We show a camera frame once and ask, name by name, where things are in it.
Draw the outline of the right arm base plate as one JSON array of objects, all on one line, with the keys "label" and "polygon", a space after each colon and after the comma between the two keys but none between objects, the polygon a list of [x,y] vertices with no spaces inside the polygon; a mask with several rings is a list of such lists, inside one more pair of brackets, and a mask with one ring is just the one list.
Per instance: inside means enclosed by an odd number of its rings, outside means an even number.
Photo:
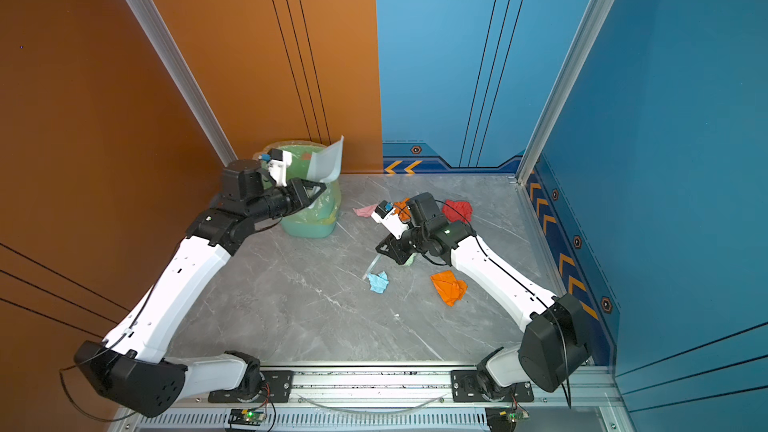
[{"label": "right arm base plate", "polygon": [[499,386],[483,371],[452,370],[450,372],[453,401],[457,403],[532,403],[534,393],[529,382]]}]

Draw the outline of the light blue paper scrap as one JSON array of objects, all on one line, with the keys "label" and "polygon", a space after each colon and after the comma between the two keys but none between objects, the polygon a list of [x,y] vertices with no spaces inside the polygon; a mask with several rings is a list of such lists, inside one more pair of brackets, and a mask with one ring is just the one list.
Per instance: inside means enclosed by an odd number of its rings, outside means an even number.
[{"label": "light blue paper scrap", "polygon": [[369,282],[370,290],[377,294],[383,294],[389,285],[389,277],[386,272],[380,272],[377,274],[369,273],[367,275],[367,279]]}]

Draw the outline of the green circuit board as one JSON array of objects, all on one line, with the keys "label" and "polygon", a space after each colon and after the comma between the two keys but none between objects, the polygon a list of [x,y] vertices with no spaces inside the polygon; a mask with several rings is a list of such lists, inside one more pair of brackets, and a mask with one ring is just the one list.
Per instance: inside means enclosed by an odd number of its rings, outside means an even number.
[{"label": "green circuit board", "polygon": [[529,412],[521,408],[486,408],[485,415],[491,432],[515,432],[522,422],[530,418]]},{"label": "green circuit board", "polygon": [[264,423],[266,417],[266,412],[255,408],[231,409],[227,419],[227,425],[229,428],[260,427]]}]

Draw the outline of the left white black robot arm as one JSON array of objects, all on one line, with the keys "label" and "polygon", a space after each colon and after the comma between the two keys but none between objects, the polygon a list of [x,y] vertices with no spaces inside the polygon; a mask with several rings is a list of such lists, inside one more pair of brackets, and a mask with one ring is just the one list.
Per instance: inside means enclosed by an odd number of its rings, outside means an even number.
[{"label": "left white black robot arm", "polygon": [[171,339],[210,280],[246,238],[312,206],[323,182],[290,178],[290,158],[236,160],[221,174],[220,191],[187,228],[173,257],[132,311],[100,342],[84,342],[74,366],[94,391],[145,417],[177,400],[223,393],[249,402],[266,380],[257,358],[236,351],[172,359]]}]

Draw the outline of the orange paper ball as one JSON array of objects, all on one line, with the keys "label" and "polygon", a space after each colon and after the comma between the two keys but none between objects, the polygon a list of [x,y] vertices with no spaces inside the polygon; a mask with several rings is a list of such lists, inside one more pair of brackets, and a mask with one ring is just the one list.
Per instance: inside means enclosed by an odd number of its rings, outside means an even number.
[{"label": "orange paper ball", "polygon": [[468,290],[467,284],[450,270],[432,275],[431,281],[441,300],[449,307],[460,301]]},{"label": "orange paper ball", "polygon": [[403,223],[407,223],[411,220],[411,212],[409,210],[407,201],[408,198],[404,199],[403,201],[393,203],[393,208],[396,210],[399,220]]}]

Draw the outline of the small light green paper scrap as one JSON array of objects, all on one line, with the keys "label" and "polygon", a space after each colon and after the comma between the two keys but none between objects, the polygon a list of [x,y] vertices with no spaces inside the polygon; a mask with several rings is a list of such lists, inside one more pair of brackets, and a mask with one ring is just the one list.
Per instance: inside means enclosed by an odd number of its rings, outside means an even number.
[{"label": "small light green paper scrap", "polygon": [[409,258],[406,260],[406,262],[403,264],[403,267],[409,267],[409,266],[413,265],[413,263],[414,263],[414,261],[415,261],[415,258],[416,258],[416,254],[412,254],[412,255],[411,255],[411,256],[410,256],[410,257],[409,257]]}]

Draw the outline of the orange paper ball far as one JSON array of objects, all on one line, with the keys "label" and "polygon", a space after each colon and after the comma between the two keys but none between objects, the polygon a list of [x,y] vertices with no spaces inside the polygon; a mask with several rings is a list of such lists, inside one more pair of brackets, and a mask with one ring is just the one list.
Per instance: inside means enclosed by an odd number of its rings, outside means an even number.
[{"label": "orange paper ball far", "polygon": [[393,203],[393,208],[396,210],[399,220],[403,223],[407,223],[411,220],[411,212],[409,210],[407,201],[408,198],[404,199],[403,201]]}]

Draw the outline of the red paper ball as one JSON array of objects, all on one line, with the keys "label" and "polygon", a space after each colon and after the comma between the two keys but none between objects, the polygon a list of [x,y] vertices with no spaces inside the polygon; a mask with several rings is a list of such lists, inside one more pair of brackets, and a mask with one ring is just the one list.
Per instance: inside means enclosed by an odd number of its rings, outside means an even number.
[{"label": "red paper ball", "polygon": [[449,222],[469,224],[473,217],[473,207],[467,201],[446,200],[442,205],[442,212]]}]

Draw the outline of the left aluminium corner post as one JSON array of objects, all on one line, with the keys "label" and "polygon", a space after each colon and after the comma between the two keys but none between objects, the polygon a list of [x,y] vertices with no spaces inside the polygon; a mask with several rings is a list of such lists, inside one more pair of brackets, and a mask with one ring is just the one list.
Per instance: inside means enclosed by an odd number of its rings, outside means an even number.
[{"label": "left aluminium corner post", "polygon": [[154,0],[125,0],[157,56],[224,165],[237,159],[202,88],[173,38]]}]

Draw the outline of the aluminium corner post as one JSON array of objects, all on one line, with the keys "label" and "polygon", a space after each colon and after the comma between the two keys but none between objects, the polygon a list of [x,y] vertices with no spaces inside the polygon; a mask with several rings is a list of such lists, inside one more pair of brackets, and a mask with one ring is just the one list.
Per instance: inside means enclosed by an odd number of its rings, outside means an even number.
[{"label": "aluminium corner post", "polygon": [[224,165],[237,159],[202,88],[173,38],[154,0],[125,0],[157,56]]},{"label": "aluminium corner post", "polygon": [[614,3],[589,0],[518,168],[520,186],[533,172]]}]

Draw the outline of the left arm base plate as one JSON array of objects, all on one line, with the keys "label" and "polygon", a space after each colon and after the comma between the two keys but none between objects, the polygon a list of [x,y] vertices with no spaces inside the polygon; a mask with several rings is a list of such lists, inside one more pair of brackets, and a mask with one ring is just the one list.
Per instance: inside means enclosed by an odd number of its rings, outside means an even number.
[{"label": "left arm base plate", "polygon": [[217,390],[209,393],[209,403],[287,403],[293,386],[294,372],[291,370],[261,371],[254,390],[240,386],[231,390]]}]

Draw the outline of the aluminium front rail frame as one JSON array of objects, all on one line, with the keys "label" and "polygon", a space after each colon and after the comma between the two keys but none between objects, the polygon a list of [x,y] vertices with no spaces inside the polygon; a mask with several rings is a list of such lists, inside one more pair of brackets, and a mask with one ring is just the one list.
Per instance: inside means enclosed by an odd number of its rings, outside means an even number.
[{"label": "aluminium front rail frame", "polygon": [[[291,370],[287,403],[209,403],[207,395],[181,399],[150,418],[122,409],[112,431],[490,431],[486,408],[521,408],[530,418],[516,431],[631,431],[634,425],[605,367],[586,365],[562,390],[531,384],[532,403],[453,401],[450,372],[474,370],[456,363],[299,364]],[[267,413],[260,427],[229,428],[231,409]]]}]

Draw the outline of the grey-blue hand brush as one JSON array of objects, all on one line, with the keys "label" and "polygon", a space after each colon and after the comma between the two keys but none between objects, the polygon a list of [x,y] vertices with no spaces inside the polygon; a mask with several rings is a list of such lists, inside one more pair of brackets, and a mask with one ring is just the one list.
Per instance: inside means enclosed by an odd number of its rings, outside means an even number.
[{"label": "grey-blue hand brush", "polygon": [[378,254],[378,253],[376,254],[376,256],[375,256],[375,257],[372,259],[371,263],[369,264],[369,266],[367,267],[367,269],[366,269],[366,270],[365,270],[365,272],[363,273],[363,275],[362,275],[362,280],[366,280],[366,279],[368,278],[368,276],[369,276],[371,273],[373,273],[373,272],[374,272],[374,269],[376,268],[376,266],[377,266],[377,263],[379,262],[379,260],[380,260],[382,257],[383,257],[383,255],[381,255],[381,254]]}]

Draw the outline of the left green circuit board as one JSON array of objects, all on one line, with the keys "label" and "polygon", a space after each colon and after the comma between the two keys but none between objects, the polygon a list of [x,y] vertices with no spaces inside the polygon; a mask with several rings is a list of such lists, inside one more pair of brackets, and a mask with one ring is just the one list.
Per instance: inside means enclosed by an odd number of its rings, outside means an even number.
[{"label": "left green circuit board", "polygon": [[266,417],[266,412],[255,408],[231,409],[227,419],[227,425],[229,428],[260,427],[264,423]]}]

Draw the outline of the pink paper scrap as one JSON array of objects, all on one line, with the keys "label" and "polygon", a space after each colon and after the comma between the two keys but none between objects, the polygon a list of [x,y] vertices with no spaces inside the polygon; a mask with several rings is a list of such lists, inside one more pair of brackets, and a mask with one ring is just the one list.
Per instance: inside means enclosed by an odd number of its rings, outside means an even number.
[{"label": "pink paper scrap", "polygon": [[355,209],[354,209],[354,213],[355,213],[355,214],[356,214],[358,217],[364,217],[364,218],[366,218],[366,217],[371,217],[371,216],[372,216],[372,214],[373,214],[373,213],[375,212],[375,210],[377,209],[377,207],[378,207],[378,205],[377,205],[377,204],[373,204],[373,205],[369,205],[369,206],[364,206],[364,207],[360,207],[360,208],[355,208]]}]

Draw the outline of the orange paper ball near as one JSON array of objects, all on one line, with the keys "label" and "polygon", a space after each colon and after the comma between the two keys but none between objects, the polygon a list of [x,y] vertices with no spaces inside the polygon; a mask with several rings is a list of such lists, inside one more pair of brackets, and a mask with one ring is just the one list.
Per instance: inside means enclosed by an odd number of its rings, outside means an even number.
[{"label": "orange paper ball near", "polygon": [[450,270],[432,275],[431,281],[441,300],[449,307],[460,301],[468,290],[467,284]]}]

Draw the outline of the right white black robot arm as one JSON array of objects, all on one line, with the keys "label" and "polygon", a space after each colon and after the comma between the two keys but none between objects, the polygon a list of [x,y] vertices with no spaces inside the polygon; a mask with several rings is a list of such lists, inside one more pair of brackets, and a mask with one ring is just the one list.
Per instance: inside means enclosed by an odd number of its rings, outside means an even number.
[{"label": "right white black robot arm", "polygon": [[403,265],[419,255],[449,266],[488,293],[523,333],[516,348],[500,347],[476,366],[475,380],[490,401],[499,401],[516,384],[531,382],[570,399],[570,376],[592,355],[590,315],[570,293],[556,295],[517,271],[477,233],[468,215],[450,220],[454,207],[430,193],[401,204],[382,201],[371,216],[387,236],[379,254]]}]

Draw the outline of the right aluminium corner post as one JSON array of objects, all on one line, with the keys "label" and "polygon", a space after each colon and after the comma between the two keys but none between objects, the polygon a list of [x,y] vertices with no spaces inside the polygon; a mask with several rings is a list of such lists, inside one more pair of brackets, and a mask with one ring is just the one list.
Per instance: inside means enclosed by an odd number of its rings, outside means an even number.
[{"label": "right aluminium corner post", "polygon": [[589,0],[518,168],[520,186],[533,172],[614,3]]}]

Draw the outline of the right green circuit board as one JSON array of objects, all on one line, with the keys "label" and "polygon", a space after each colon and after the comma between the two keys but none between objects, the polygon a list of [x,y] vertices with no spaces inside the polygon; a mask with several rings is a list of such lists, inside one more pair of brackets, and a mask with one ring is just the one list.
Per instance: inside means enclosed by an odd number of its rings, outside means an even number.
[{"label": "right green circuit board", "polygon": [[485,415],[491,432],[515,432],[522,422],[530,418],[529,412],[521,408],[486,408]]}]

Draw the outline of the grey-blue plastic dustpan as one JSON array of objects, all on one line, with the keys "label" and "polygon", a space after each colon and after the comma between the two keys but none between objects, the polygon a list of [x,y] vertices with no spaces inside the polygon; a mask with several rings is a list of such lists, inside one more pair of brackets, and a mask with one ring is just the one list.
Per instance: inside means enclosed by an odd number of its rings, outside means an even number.
[{"label": "grey-blue plastic dustpan", "polygon": [[338,179],[342,169],[344,137],[332,145],[312,151],[306,179],[312,182],[331,183]]}]

